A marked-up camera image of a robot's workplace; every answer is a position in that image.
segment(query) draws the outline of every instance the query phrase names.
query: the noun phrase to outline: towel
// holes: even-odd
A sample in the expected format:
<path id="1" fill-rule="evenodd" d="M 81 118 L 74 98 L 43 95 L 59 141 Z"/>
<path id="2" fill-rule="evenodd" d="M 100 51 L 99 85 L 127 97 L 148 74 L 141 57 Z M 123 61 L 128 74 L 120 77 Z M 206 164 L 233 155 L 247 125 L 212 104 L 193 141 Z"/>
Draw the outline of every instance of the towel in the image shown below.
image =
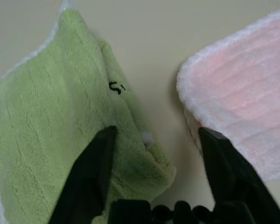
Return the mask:
<path id="1" fill-rule="evenodd" d="M 264 180 L 280 179 L 280 9 L 188 58 L 177 91 L 192 136 L 222 132 Z"/>
<path id="2" fill-rule="evenodd" d="M 75 159 L 116 126 L 110 202 L 151 201 L 171 185 L 163 153 L 108 43 L 69 1 L 46 42 L 0 81 L 0 223 L 46 223 Z"/>

